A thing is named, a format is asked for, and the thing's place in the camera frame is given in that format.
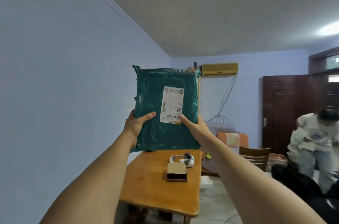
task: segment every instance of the ceiling light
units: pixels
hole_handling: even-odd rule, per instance
[[[322,29],[319,30],[318,34],[321,36],[339,34],[339,21],[324,26]]]

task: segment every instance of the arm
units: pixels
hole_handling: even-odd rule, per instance
[[[136,145],[143,123],[155,112],[138,119],[134,110],[123,132],[56,198],[40,224],[113,223],[129,150]]]
[[[181,121],[215,160],[218,174],[244,224],[322,224],[319,215],[290,189],[268,177],[211,134],[199,116],[197,124]]]

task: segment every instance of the ceiling molding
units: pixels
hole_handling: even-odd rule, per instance
[[[150,43],[157,51],[159,51],[165,58],[170,59],[170,57],[165,53],[160,46],[150,36],[134,22],[113,0],[102,0],[106,3],[113,11],[115,11],[129,26],[131,26],[142,38],[144,38],[148,43]]]

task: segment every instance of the white t-shirt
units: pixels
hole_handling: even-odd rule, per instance
[[[297,121],[316,144],[316,150],[328,151],[332,147],[332,142],[339,140],[339,122],[331,126],[324,126],[318,122],[317,116],[317,114],[309,113],[300,116]]]

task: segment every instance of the dark wooden door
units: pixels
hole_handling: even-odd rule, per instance
[[[286,154],[296,119],[319,107],[316,83],[311,75],[264,76],[262,80],[262,148]]]

